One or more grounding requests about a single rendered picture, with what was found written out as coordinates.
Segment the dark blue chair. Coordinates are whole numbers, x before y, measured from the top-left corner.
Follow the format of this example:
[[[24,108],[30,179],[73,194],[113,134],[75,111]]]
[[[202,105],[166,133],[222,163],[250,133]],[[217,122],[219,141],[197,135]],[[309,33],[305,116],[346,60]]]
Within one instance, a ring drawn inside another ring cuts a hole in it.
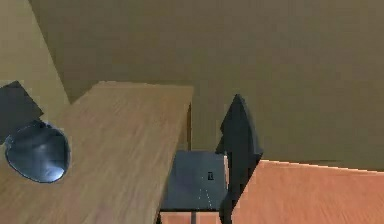
[[[232,212],[263,156],[256,128],[237,94],[220,126],[214,151],[176,152],[160,212],[217,212],[232,224]]]

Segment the light wooden table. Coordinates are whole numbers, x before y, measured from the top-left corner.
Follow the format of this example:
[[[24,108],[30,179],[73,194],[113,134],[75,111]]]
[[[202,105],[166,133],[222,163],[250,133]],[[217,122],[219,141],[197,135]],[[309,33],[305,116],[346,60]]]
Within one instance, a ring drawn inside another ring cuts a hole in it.
[[[0,224],[155,224],[193,90],[100,82],[54,124],[71,164],[52,184],[0,163]]]

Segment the dark grey flat square object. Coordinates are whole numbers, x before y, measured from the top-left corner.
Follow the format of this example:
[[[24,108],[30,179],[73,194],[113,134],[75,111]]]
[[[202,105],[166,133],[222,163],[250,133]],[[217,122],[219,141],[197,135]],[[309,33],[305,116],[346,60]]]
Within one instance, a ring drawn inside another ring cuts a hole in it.
[[[42,115],[43,111],[18,81],[0,87],[0,145],[18,128]]]

